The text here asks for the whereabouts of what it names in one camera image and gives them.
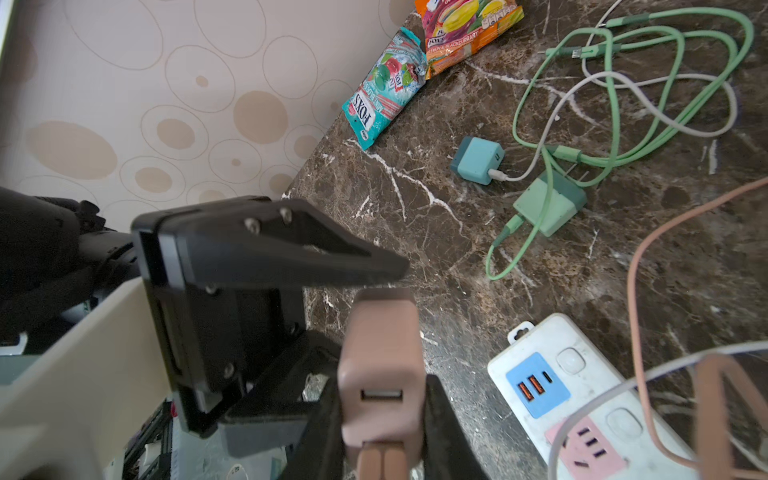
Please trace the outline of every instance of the marble countertop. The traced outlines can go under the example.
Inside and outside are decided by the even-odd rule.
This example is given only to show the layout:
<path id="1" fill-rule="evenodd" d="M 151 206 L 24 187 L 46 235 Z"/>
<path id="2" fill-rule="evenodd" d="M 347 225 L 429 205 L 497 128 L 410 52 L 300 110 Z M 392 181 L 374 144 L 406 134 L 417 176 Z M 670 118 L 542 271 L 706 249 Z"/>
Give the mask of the marble countertop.
<path id="1" fill-rule="evenodd" d="M 355 235 L 409 258 L 411 270 L 400 285 L 410 286 L 418 300 L 427 369 L 440 376 L 475 454 L 494 479 L 545 476 L 544 462 L 485 370 L 506 347 L 506 333 L 525 320 L 538 323 L 565 313 L 624 376 L 632 376 L 625 286 L 636 246 L 664 221 L 768 174 L 763 3 L 625 0 L 616 16 L 649 6 L 659 11 L 690 5 L 750 16 L 758 39 L 732 77 L 740 99 L 736 127 L 714 141 L 678 134 L 652 155 L 618 168 L 587 189 L 587 206 L 555 235 L 538 236 L 516 271 L 497 282 L 485 278 L 488 246 L 515 214 L 512 203 L 528 182 L 471 184 L 449 170 L 451 159 L 465 135 L 478 136 L 505 148 L 502 170 L 524 171 L 532 152 L 514 142 L 511 122 L 525 79 L 543 60 L 537 52 L 574 28 L 594 26 L 611 3 L 523 2 L 521 23 L 429 81 L 368 151 L 359 148 L 339 117 L 288 192 Z M 409 19 L 413 25 L 418 25 L 415 14 Z M 741 39 L 735 25 L 717 19 L 678 18 L 669 25 L 723 29 Z M 720 72 L 725 55 L 720 45 L 690 41 L 688 49 L 685 71 Z M 671 49 L 654 47 L 619 55 L 615 69 L 636 80 L 654 78 L 666 74 L 671 59 Z M 530 141 L 538 140 L 558 95 L 581 78 L 580 62 L 558 60 L 547 77 L 521 117 L 521 133 Z M 672 90 L 672 111 L 680 111 L 701 88 L 679 82 Z M 622 95 L 621 105 L 626 151 L 644 136 L 651 116 L 634 97 Z M 691 125 L 716 130 L 726 116 L 725 97 L 718 94 Z M 552 138 L 605 155 L 609 121 L 604 92 L 585 88 L 561 112 Z M 580 168 L 574 175 L 586 172 Z M 763 189 L 676 228 L 649 249 L 637 287 L 648 366 L 715 345 L 768 338 L 767 214 L 768 189 Z M 524 240 L 518 232 L 505 241 L 495 255 L 497 271 Z M 311 328 L 341 340 L 354 294 L 354 289 L 310 290 Z M 766 357 L 747 357 L 744 364 L 768 391 Z M 657 409 L 689 441 L 690 385 L 684 374 L 652 384 Z M 747 428 L 749 418 L 737 414 L 733 422 L 737 437 L 754 450 L 760 433 Z"/>

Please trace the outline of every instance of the pink cable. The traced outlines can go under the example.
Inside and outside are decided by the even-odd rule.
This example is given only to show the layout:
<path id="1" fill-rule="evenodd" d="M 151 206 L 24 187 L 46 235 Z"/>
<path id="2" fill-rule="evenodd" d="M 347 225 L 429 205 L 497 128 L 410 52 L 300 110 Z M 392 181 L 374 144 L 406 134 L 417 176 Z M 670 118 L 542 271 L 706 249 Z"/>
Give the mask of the pink cable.
<path id="1" fill-rule="evenodd" d="M 643 256 L 645 250 L 654 242 L 662 233 L 667 232 L 672 227 L 675 227 L 686 220 L 697 217 L 704 212 L 713 210 L 720 205 L 731 201 L 732 199 L 745 194 L 746 192 L 755 190 L 760 187 L 768 185 L 768 177 L 761 180 L 754 181 L 750 184 L 743 185 L 742 187 L 732 190 L 731 192 L 724 194 L 722 197 L 718 197 L 711 202 L 707 202 L 700 207 L 696 207 L 693 210 L 689 210 L 686 213 L 675 217 L 674 219 L 666 222 L 661 227 L 658 227 L 651 235 L 648 235 L 645 240 L 637 247 L 637 250 L 632 257 L 632 263 L 629 266 L 629 274 L 627 275 L 627 310 L 629 311 L 629 324 L 632 332 L 632 359 L 634 363 L 634 374 L 637 377 L 637 392 L 640 394 L 640 402 L 643 405 L 643 414 L 645 417 L 645 424 L 648 426 L 648 433 L 654 444 L 658 449 L 664 453 L 669 459 L 675 462 L 685 465 L 687 467 L 696 468 L 697 463 L 683 458 L 670 452 L 667 447 L 659 439 L 659 435 L 656 432 L 656 425 L 654 424 L 653 409 L 650 406 L 650 398 L 648 396 L 648 387 L 645 384 L 645 369 L 643 367 L 643 353 L 640 338 L 640 324 L 637 319 L 637 297 L 635 293 L 635 281 L 637 277 L 637 268 L 640 265 L 640 259 Z M 749 480 L 768 480 L 768 474 L 764 472 L 758 472 L 757 470 L 742 470 L 734 468 L 731 470 L 731 475 L 735 478 L 748 478 Z"/>

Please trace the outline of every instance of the power strip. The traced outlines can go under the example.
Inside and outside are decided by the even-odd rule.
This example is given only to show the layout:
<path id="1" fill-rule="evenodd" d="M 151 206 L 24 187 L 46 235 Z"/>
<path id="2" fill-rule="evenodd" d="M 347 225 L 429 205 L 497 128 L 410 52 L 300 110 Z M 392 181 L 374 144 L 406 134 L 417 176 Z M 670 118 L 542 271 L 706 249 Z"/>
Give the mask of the power strip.
<path id="1" fill-rule="evenodd" d="M 510 346 L 488 363 L 488 373 L 546 462 L 565 419 L 624 377 L 562 313 L 537 326 L 523 322 L 508 340 Z M 654 421 L 667 448 L 693 458 L 656 413 Z M 571 430 L 560 451 L 558 478 L 693 480 L 698 475 L 658 451 L 633 390 L 598 407 Z"/>

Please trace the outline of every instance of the beige circle pattern wall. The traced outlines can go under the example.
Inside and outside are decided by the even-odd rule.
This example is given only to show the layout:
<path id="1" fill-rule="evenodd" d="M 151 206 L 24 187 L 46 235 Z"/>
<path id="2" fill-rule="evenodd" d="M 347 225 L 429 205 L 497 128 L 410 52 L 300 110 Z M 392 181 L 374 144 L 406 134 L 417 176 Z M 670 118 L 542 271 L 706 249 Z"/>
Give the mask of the beige circle pattern wall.
<path id="1" fill-rule="evenodd" d="M 107 225 L 290 186 L 412 0 L 21 2 L 0 184 Z"/>

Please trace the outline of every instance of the candy bag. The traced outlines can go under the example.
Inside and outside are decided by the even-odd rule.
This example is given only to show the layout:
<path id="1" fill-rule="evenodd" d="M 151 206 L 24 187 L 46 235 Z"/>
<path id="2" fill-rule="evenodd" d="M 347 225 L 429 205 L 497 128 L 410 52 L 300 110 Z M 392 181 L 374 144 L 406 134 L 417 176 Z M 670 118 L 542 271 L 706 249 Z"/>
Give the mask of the candy bag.
<path id="1" fill-rule="evenodd" d="M 373 145 L 426 82 L 427 59 L 420 45 L 412 31 L 400 28 L 342 107 L 363 149 Z"/>
<path id="2" fill-rule="evenodd" d="M 427 42 L 427 79 L 494 41 L 523 18 L 515 0 L 416 0 Z"/>

